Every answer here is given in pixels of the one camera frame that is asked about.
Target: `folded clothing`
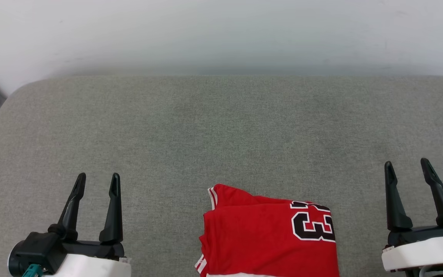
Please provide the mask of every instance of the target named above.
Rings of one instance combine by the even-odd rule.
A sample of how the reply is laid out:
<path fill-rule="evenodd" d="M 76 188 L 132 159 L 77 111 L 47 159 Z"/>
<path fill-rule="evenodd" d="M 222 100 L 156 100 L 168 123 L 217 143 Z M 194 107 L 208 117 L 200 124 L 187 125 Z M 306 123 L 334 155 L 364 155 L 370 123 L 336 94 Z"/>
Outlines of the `folded clothing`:
<path fill-rule="evenodd" d="M 217 184 L 208 189 L 201 277 L 337 277 L 331 212 L 312 202 L 252 196 Z"/>

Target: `gray fabric surface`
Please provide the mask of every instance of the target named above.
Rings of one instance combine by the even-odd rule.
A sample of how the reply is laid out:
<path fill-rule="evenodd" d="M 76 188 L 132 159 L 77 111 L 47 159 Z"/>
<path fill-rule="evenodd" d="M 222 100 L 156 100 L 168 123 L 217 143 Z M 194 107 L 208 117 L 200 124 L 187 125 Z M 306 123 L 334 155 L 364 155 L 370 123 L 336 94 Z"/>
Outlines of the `gray fabric surface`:
<path fill-rule="evenodd" d="M 207 188 L 312 200 L 333 213 L 341 275 L 388 276 L 383 165 L 406 212 L 435 223 L 420 158 L 443 180 L 443 77 L 76 77 L 0 110 L 0 276 L 87 174 L 79 239 L 97 240 L 122 179 L 133 276 L 196 276 Z"/>

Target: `white backdrop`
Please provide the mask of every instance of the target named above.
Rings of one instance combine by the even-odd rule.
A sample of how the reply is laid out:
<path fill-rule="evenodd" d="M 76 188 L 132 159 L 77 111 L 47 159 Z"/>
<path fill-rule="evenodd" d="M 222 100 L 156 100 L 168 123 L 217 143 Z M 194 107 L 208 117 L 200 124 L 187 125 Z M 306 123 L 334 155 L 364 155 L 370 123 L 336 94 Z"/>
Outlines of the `white backdrop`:
<path fill-rule="evenodd" d="M 443 0 L 0 0 L 0 89 L 75 74 L 443 75 Z"/>

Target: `white stripe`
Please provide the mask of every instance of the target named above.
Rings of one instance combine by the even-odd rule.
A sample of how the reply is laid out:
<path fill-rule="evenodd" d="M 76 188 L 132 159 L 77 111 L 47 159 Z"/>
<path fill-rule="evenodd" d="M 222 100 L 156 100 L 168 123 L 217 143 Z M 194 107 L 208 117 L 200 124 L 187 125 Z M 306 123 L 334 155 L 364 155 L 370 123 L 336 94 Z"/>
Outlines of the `white stripe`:
<path fill-rule="evenodd" d="M 201 263 L 201 265 L 199 266 L 199 268 L 197 269 L 197 271 L 199 273 L 203 272 L 204 267 L 206 266 L 206 259 L 203 259 L 203 262 Z"/>
<path fill-rule="evenodd" d="M 218 194 L 215 191 L 215 187 L 212 187 L 211 191 L 213 191 L 213 195 L 215 196 L 215 206 L 216 206 L 216 205 L 218 205 Z"/>
<path fill-rule="evenodd" d="M 201 258 L 199 258 L 199 260 L 197 260 L 197 263 L 194 265 L 194 268 L 197 268 L 197 266 L 201 263 L 201 260 L 203 260 L 204 258 L 204 254 L 201 255 Z"/>
<path fill-rule="evenodd" d="M 206 277 L 275 277 L 275 276 L 273 276 L 273 275 L 256 275 L 256 274 L 247 274 L 247 273 L 235 273 L 235 274 L 227 274 L 227 275 L 206 274 Z"/>
<path fill-rule="evenodd" d="M 211 189 L 212 188 L 209 188 L 208 189 L 208 194 L 210 195 L 210 200 L 211 200 L 211 209 L 213 210 L 213 209 L 215 209 L 215 202 L 213 201 L 213 196 L 211 195 Z"/>

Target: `black number with white outline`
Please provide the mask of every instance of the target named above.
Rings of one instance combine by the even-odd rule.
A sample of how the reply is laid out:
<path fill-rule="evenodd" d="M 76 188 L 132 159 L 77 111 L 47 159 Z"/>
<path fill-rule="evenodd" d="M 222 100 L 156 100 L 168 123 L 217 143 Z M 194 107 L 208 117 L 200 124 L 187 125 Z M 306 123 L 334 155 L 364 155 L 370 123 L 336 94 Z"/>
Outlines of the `black number with white outline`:
<path fill-rule="evenodd" d="M 290 204 L 291 209 L 309 209 L 309 206 L 313 206 L 313 208 L 321 212 L 330 212 L 327 207 L 313 203 L 293 201 Z M 293 234 L 300 240 L 336 242 L 331 214 L 324 214 L 322 217 L 322 222 L 310 221 L 309 212 L 297 212 L 291 219 Z M 311 223 L 312 229 L 306 228 L 306 223 Z"/>

